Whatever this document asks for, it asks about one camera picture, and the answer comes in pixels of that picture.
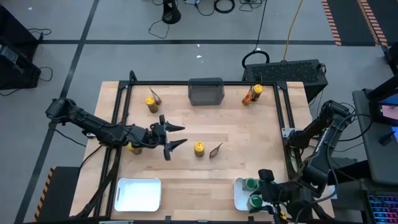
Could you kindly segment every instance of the wooden tabletop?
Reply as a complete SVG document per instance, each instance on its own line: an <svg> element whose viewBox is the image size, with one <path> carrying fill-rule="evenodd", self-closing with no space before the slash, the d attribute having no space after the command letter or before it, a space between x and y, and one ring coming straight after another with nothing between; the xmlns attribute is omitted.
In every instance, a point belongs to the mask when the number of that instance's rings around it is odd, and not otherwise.
<svg viewBox="0 0 398 224"><path fill-rule="evenodd" d="M103 82L95 115L111 121L118 82ZM304 128L312 120L302 83L288 83L290 104L296 128ZM172 124L185 130L168 133L170 141L188 139L165 161L163 148L144 149L141 155L122 150L118 179L159 178L162 182L162 200L156 212L117 212L111 218L129 220L231 220L245 221L247 212L234 207L233 182L238 177L258 178L259 169L274 172L275 181L287 180L280 129L272 87L265 86L259 100L244 106L241 100L248 86L224 86L225 97L219 106L192 106L187 86L151 86L161 97L159 112L150 113L144 98L150 95L148 86L132 88L127 124L149 127L164 114ZM119 119L126 91L122 96ZM283 109L285 103L280 91ZM286 125L287 115L284 109ZM194 155L195 142L205 143L205 156ZM218 146L218 155L209 158L209 152ZM95 139L88 140L85 157L98 147ZM77 183L70 215L77 214L93 196L100 181L105 149L90 158L82 168ZM104 215L108 190L104 193L101 214ZM330 200L320 204L331 215ZM258 221L269 221L266 213L250 214Z"/></svg>

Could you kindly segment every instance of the yellow cylinder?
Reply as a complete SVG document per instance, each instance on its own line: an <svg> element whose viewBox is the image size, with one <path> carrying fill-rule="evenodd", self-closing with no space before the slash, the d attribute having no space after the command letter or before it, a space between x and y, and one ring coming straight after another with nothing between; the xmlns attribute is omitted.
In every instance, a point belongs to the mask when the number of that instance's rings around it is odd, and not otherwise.
<svg viewBox="0 0 398 224"><path fill-rule="evenodd" d="M142 148L135 148L131 145L131 142L129 142L129 144L127 144L127 149L132 152L135 155L139 155L142 153Z"/></svg>
<svg viewBox="0 0 398 224"><path fill-rule="evenodd" d="M153 96L148 96L145 98L145 104L148 106L151 113L156 113L159 110L159 107L157 106Z"/></svg>
<svg viewBox="0 0 398 224"><path fill-rule="evenodd" d="M254 89L253 89L254 96L252 97L251 101L256 102L259 99L259 97L263 91L264 91L264 88L262 87L262 85L258 85L258 84L255 85Z"/></svg>
<svg viewBox="0 0 398 224"><path fill-rule="evenodd" d="M203 142L196 142L193 146L193 149L197 157L202 157L205 155L205 144Z"/></svg>

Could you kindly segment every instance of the white plate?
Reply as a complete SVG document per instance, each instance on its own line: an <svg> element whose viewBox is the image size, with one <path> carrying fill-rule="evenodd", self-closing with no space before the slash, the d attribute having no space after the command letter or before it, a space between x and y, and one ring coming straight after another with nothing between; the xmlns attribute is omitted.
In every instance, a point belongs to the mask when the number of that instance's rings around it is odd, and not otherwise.
<svg viewBox="0 0 398 224"><path fill-rule="evenodd" d="M237 178L237 179L235 179L235 182L234 182L235 208L238 209L239 211L249 211L248 200L249 200L250 195L254 191L243 190L242 189L243 182L244 182L244 179L242 179L242 178ZM271 204L263 201L262 206L266 206L266 205L271 205Z"/></svg>
<svg viewBox="0 0 398 224"><path fill-rule="evenodd" d="M154 212L160 207L161 195L159 179L120 178L114 209L118 212Z"/></svg>

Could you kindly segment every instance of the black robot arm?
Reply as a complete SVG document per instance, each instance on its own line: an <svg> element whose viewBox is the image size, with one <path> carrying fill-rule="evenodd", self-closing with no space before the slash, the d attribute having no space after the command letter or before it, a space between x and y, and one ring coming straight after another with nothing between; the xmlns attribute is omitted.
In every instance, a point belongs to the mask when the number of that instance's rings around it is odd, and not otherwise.
<svg viewBox="0 0 398 224"><path fill-rule="evenodd" d="M165 160L170 160L170 152L186 139L168 142L166 132L179 131L184 127L174 126L165 121L164 115L159 116L159 122L151 124L150 130L136 125L124 126L121 124L111 124L101 118L87 113L76 103L67 98L54 99L45 114L53 123L65 125L71 122L83 129L82 133L93 133L100 144L115 148L125 146L129 142L132 147L155 148L159 145L164 146Z"/></svg>
<svg viewBox="0 0 398 224"><path fill-rule="evenodd" d="M332 100L323 104L319 117L302 131L292 131L285 140L286 149L305 149L312 137L322 135L311 156L300 165L295 180L310 189L313 196L321 197L328 182L328 157L333 152L343 130L350 124L349 109Z"/></svg>
<svg viewBox="0 0 398 224"><path fill-rule="evenodd" d="M275 214L279 211L279 204L286 203L287 212L295 220L300 217L307 217L311 213L311 208L321 219L331 219L321 206L314 203L314 197L321 197L328 183L330 163L328 157L343 130L351 122L349 109L334 101L327 101L323 104L321 113L312 123L302 131L291 131L289 136L284 139L286 150L305 149L308 147L312 137L322 135L313 154L308 156L298 168L298 172L293 180L277 184L274 182L274 175L271 170L259 170L260 181L259 190L253 194L261 195L263 201L270 202L272 206L257 209L268 210Z"/></svg>

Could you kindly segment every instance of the black metal frame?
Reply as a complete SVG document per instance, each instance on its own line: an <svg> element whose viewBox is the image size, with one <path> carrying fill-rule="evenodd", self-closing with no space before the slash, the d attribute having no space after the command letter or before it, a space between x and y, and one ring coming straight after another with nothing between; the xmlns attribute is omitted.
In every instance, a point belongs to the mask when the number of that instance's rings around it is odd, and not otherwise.
<svg viewBox="0 0 398 224"><path fill-rule="evenodd" d="M123 125L126 124L127 117L129 114L128 108L129 108L129 104L130 104L132 88L134 85L186 85L186 86L188 86L188 81L137 81L137 78L132 71L130 72L130 77L131 77L130 81L120 81L119 82L118 92L116 93L116 101L115 101L112 120L111 120L112 124L116 124L116 122L118 120L118 112L119 112L119 109L121 106L121 96L122 96L122 93L125 88L127 89L127 93L126 93L126 99L124 102L123 115L121 118L121 124L123 124ZM242 82L242 81L224 82L224 85L236 85L236 86L250 86L250 85L256 85L256 84L259 84L259 83L258 82ZM279 88L281 88L284 93L284 100L285 100L285 105L286 105L287 118L289 120L289 126L291 128L294 128L294 119L293 119L293 114L292 114L292 108L290 105L289 94L287 92L287 85L286 85L286 83L282 83L282 82L278 82L278 83L267 82L267 83L261 83L261 85L272 86L274 89L275 105L276 105L276 110L277 110L277 115L278 115L278 120L279 120L279 126L280 126L280 137L282 140L282 147L283 147L284 154L285 154L285 161L286 161L286 166L288 168L289 179L292 179L294 177L291 174L291 172L289 172L289 170L293 169L292 161L291 161L292 157L291 157L291 152L287 151L283 144L284 138L282 135L282 128L285 127L285 123L284 123L284 116L282 113L282 106L281 106L280 97L279 97ZM101 178L99 181L100 185L104 182L105 177L107 176L112 150L113 149L111 149L111 148L108 148L108 147L106 148L102 171L101 171ZM114 163L116 163L117 167L119 167L120 157L121 157L121 147L114 149L114 150L116 150ZM300 158L299 152L295 151L294 154L295 154L294 159L296 159L297 164L300 164L301 158ZM105 216L104 217L100 216L101 201L102 201L102 196L101 196L101 198L99 199L98 203L95 206L94 214L93 214L94 217L110 219L111 212L112 212L112 204L113 204L114 195L115 195L117 178L118 178L118 169L116 170L116 175L113 177L113 179L110 183L111 186L109 188L109 197L108 197L108 201L107 201L107 205L106 205ZM157 223L157 222L164 223L165 221L164 220L151 220L150 222L151 223ZM247 222L233 221L233 223L238 224L238 223L247 223Z"/></svg>

